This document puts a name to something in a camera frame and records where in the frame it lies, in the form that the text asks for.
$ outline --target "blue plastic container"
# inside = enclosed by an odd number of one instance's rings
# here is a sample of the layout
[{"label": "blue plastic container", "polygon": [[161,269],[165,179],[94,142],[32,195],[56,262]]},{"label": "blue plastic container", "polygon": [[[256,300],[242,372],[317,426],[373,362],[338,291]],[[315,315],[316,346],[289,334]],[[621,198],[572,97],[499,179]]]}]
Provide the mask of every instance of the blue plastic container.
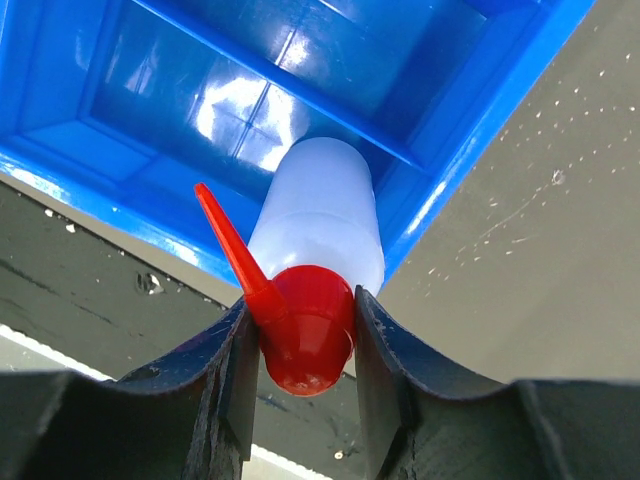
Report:
[{"label": "blue plastic container", "polygon": [[0,170],[231,283],[287,149],[371,167],[391,277],[595,0],[0,0]]}]

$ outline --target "bottle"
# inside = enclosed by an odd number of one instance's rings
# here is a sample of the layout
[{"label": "bottle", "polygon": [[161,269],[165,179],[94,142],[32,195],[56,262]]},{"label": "bottle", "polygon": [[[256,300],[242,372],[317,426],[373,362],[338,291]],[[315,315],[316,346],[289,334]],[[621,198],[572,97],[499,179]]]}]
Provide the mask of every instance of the bottle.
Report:
[{"label": "bottle", "polygon": [[283,390],[334,385],[355,343],[354,292],[377,294],[384,257],[368,166],[332,138],[302,141],[278,166],[247,248],[203,184],[196,195],[260,327],[260,348]]}]

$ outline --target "white stripe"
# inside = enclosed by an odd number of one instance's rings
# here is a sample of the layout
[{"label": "white stripe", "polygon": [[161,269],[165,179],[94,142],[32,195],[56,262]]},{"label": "white stripe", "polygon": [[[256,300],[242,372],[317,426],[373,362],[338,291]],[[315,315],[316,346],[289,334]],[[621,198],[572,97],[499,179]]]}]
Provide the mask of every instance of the white stripe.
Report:
[{"label": "white stripe", "polygon": [[[105,375],[98,370],[95,370],[84,363],[78,362],[71,357],[66,356],[64,353],[54,350],[48,345],[38,342],[33,338],[27,337],[25,334],[17,332],[6,325],[0,324],[0,336],[17,343],[18,345],[28,348],[36,353],[39,353],[43,357],[48,358],[54,362],[59,363],[63,367],[69,368],[80,372],[88,377],[94,378],[99,381],[113,380],[109,375]],[[297,475],[302,480],[331,480],[330,477],[326,477],[320,473],[316,473],[313,470],[303,467],[291,460],[281,457],[280,455],[273,453],[265,448],[262,448],[256,444],[251,445],[251,456],[260,458],[266,462],[272,463],[278,468],[286,470],[294,475]]]}]

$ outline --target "red nozzle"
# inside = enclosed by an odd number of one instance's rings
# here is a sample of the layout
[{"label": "red nozzle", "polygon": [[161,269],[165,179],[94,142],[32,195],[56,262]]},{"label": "red nozzle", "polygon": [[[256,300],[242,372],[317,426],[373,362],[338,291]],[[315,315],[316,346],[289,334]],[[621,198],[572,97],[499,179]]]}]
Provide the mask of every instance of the red nozzle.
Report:
[{"label": "red nozzle", "polygon": [[324,392],[338,381],[353,351],[351,288],[335,272],[313,265],[291,267],[268,280],[206,185],[195,191],[261,328],[271,378],[294,395]]}]

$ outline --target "plastic bottle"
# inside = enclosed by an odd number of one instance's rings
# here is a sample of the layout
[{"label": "plastic bottle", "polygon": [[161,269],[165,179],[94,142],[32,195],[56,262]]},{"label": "plastic bottle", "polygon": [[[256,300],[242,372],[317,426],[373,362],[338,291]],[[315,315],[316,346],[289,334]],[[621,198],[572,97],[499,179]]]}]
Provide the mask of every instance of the plastic bottle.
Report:
[{"label": "plastic bottle", "polygon": [[251,251],[205,185],[196,195],[260,327],[271,378],[299,396],[330,388],[354,348],[355,287],[375,294],[384,275],[362,156],[331,138],[295,145],[276,170]]}]

